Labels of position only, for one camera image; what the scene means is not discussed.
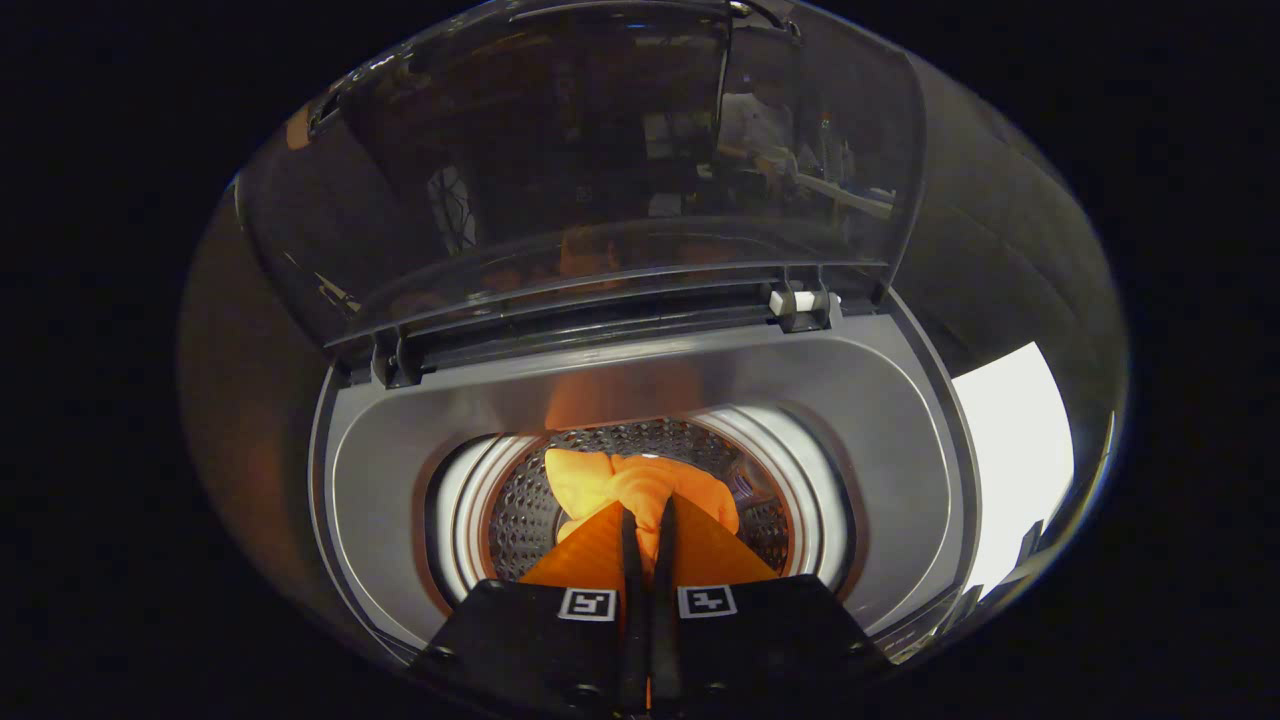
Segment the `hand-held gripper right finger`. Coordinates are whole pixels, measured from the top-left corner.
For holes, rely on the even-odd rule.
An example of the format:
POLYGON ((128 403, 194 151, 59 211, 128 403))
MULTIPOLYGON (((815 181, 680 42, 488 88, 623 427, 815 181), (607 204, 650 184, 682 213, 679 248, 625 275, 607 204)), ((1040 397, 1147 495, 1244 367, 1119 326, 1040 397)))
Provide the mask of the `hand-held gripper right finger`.
POLYGON ((652 587, 654 714, 826 714, 890 673, 820 578, 772 577, 708 512, 667 501, 652 587))

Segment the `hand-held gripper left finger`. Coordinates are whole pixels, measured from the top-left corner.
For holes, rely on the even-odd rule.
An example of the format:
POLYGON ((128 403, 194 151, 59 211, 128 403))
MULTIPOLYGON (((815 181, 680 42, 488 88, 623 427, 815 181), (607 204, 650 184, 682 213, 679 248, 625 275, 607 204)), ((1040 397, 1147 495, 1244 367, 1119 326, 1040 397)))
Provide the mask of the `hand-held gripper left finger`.
POLYGON ((415 676, 498 716, 649 708, 649 591, 635 516, 613 503, 532 582, 477 583, 419 652, 415 676))

